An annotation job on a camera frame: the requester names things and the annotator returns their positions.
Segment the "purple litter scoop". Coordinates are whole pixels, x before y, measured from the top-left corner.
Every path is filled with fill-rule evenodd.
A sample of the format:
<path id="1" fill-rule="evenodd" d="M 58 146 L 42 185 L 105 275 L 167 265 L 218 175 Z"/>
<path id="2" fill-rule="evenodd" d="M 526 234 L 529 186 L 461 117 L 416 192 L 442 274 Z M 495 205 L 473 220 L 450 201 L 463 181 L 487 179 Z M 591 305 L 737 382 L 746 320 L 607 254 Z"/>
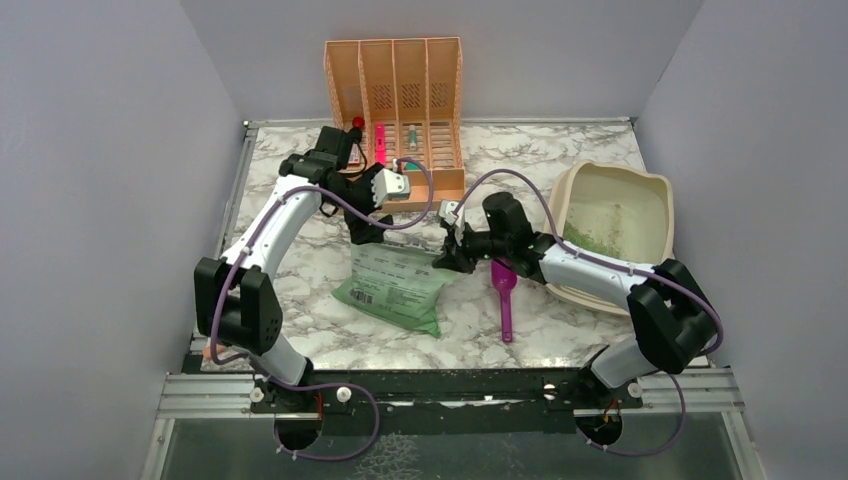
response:
<path id="1" fill-rule="evenodd" d="M 499 297 L 501 339 L 504 343 L 511 343 L 514 338 L 511 295 L 517 285 L 517 275 L 503 261 L 494 259 L 490 279 Z"/>

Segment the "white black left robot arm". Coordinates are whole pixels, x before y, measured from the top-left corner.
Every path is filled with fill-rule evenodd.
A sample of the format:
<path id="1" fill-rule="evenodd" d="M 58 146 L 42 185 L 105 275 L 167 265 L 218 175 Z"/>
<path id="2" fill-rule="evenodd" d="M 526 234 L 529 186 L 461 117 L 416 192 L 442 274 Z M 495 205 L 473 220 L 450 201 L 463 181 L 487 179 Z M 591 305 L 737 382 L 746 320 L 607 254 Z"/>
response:
<path id="1" fill-rule="evenodd" d="M 246 360 L 276 386 L 285 407 L 313 401 L 312 361 L 282 335 L 283 309 L 273 279 L 301 229 L 326 205 L 342 208 L 353 244 L 380 243 L 391 217 L 373 218 L 390 199 L 409 191 L 392 167 L 374 164 L 357 178 L 346 174 L 363 133 L 325 126 L 315 146 L 282 161 L 269 199 L 245 232 L 220 256 L 203 257 L 193 273 L 197 328 L 208 340 L 206 359 L 217 366 Z"/>

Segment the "green litter bag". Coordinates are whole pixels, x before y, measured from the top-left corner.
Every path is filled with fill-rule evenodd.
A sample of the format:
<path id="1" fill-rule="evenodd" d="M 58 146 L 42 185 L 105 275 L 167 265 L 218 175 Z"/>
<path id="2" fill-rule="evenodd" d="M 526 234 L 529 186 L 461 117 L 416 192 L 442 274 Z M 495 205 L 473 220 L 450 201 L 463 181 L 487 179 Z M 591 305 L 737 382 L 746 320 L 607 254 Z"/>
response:
<path id="1" fill-rule="evenodd" d="M 396 327 L 438 338 L 437 303 L 457 274 L 434 268 L 434 260 L 433 253 L 412 247 L 353 245 L 350 276 L 332 296 Z"/>

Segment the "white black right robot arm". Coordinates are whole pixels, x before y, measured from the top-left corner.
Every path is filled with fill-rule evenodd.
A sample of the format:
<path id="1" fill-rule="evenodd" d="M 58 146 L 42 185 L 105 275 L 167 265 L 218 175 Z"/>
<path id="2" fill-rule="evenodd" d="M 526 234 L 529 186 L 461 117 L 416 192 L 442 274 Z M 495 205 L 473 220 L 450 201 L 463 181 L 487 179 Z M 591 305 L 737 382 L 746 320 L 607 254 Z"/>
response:
<path id="1" fill-rule="evenodd" d="M 472 273 L 482 260 L 500 262 L 519 277 L 573 287 L 629 313 L 633 335 L 596 354 L 577 380 L 585 404 L 604 405 L 618 387 L 642 375 L 678 374 L 719 339 L 716 312 L 681 262 L 632 264 L 580 250 L 534 230 L 507 192 L 486 197 L 483 207 L 489 227 L 475 231 L 458 202 L 440 204 L 446 237 L 434 267 Z"/>

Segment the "beige litter box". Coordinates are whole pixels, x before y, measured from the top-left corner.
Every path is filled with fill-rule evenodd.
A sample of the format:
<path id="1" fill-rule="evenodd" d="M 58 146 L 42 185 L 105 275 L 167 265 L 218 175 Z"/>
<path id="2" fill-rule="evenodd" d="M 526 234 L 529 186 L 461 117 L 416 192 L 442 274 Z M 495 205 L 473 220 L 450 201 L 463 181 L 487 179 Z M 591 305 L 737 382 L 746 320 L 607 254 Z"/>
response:
<path id="1" fill-rule="evenodd" d="M 554 181 L 548 206 L 563 239 L 584 250 L 651 265 L 674 256 L 674 197 L 664 176 L 581 161 Z"/>

